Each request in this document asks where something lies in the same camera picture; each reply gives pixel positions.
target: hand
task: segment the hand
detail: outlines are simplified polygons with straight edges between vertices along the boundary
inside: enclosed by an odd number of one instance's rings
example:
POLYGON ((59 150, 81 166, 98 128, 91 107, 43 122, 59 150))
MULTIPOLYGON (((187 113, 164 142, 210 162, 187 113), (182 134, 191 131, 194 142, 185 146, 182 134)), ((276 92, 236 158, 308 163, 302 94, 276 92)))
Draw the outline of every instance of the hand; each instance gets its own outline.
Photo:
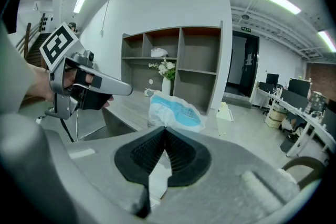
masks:
MULTIPOLYGON (((30 67, 35 72, 35 81, 30 86, 30 88, 27 91, 27 94, 34 95, 34 96, 40 96, 45 98, 47 101, 53 102, 54 100, 54 92, 52 91, 49 83, 49 73, 44 68, 35 67, 30 65, 30 67)), ((76 77, 76 70, 67 71, 64 74, 64 88, 68 88, 75 82, 76 77)), ((86 83, 92 83, 93 76, 90 74, 86 75, 85 82, 86 83)), ((110 104, 106 102, 104 104, 104 107, 108 107, 110 104)))

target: plastic bag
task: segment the plastic bag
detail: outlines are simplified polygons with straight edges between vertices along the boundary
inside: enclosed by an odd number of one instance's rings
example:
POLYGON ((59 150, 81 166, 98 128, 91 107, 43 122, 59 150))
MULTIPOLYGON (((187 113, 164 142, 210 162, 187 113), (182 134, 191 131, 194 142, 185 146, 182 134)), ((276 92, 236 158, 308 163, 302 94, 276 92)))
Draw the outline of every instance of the plastic bag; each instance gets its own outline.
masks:
POLYGON ((164 57, 167 55, 168 55, 168 52, 165 49, 154 48, 151 50, 151 57, 164 57))
POLYGON ((199 132, 205 128, 206 118, 181 98, 156 92, 151 97, 149 126, 170 126, 199 132))

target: shelving unit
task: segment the shelving unit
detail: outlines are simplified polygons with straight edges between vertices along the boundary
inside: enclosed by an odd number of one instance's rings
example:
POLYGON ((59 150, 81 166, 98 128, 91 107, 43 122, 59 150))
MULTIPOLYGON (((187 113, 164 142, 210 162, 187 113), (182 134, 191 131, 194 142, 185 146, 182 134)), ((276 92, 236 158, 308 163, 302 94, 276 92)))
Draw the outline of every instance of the shelving unit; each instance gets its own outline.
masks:
POLYGON ((207 114, 218 79, 222 48, 220 27, 187 26, 149 31, 133 36, 123 35, 121 54, 122 80, 134 90, 160 90, 163 77, 149 63, 160 63, 163 57, 150 57, 151 49, 168 52, 167 61, 176 62, 176 76, 171 95, 194 105, 207 114))
POLYGON ((209 74, 209 75, 217 75, 217 73, 215 72, 201 71, 201 70, 195 70, 195 69, 178 68, 178 70, 187 71, 187 72, 203 73, 203 74, 209 74))
MULTIPOLYGON (((163 60, 164 57, 121 57, 124 60, 163 60)), ((166 60, 176 61, 177 57, 165 57, 166 60)))

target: white vase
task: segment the white vase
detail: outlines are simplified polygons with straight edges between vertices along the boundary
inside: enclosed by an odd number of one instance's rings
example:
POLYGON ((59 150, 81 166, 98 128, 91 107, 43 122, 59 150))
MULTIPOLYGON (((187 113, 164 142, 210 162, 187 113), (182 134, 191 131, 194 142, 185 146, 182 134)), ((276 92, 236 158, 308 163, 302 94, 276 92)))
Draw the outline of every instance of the white vase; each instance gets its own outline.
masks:
POLYGON ((162 93, 170 95, 170 80, 166 77, 163 77, 161 91, 162 93))

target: office desk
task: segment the office desk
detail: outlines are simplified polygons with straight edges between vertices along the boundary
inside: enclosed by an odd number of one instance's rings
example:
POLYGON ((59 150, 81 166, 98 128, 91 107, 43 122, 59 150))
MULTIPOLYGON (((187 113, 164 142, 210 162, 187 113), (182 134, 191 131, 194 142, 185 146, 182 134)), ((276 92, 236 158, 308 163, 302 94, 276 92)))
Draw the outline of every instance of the office desk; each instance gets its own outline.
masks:
MULTIPOLYGON (((286 156, 287 157, 290 157, 293 152, 295 151, 295 149, 300 145, 300 142, 302 141, 303 137, 307 134, 307 131, 309 129, 310 126, 313 127, 313 133, 311 134, 310 136, 310 139, 308 140, 308 142, 305 144, 305 145, 301 145, 301 148, 299 150, 298 153, 300 153, 302 151, 302 149, 309 143, 309 141, 312 139, 312 137, 316 134, 318 137, 321 138, 321 140, 324 142, 324 144, 326 145, 324 147, 324 149, 326 147, 328 147, 330 149, 331 152, 335 152, 336 151, 336 141, 335 139, 332 137, 331 134, 329 134, 324 128, 323 126, 318 123, 318 121, 315 119, 315 118, 312 118, 310 115, 308 114, 305 114, 304 111, 301 111, 297 108, 295 108, 294 106, 288 104, 287 102, 283 101, 280 99, 279 96, 276 96, 274 94, 270 94, 269 92, 265 92, 259 88, 257 88, 257 91, 258 93, 262 94, 264 96, 264 98, 262 99, 261 101, 261 104, 260 104, 260 108, 262 107, 264 101, 265 101, 265 98, 266 97, 270 97, 272 98, 274 101, 276 101, 278 104, 280 104, 280 106, 284 107, 285 109, 287 109, 289 112, 295 114, 295 115, 299 115, 301 118, 303 118, 307 124, 306 124, 306 127, 303 129, 303 132, 301 133, 301 135, 299 136, 299 138, 297 139, 297 141, 295 142, 295 144, 292 146, 292 148, 286 153, 286 156)), ((273 102, 272 103, 272 106, 267 114, 267 117, 270 116, 271 114, 271 111, 273 110, 274 106, 275 106, 275 103, 276 102, 273 102)))
MULTIPOLYGON (((109 101, 110 106, 106 108, 121 122, 135 131, 148 128, 148 111, 150 98, 146 97, 143 92, 133 91, 130 96, 114 96, 113 101, 109 101)), ((205 129, 201 134, 219 137, 216 111, 210 109, 205 123, 205 129)))

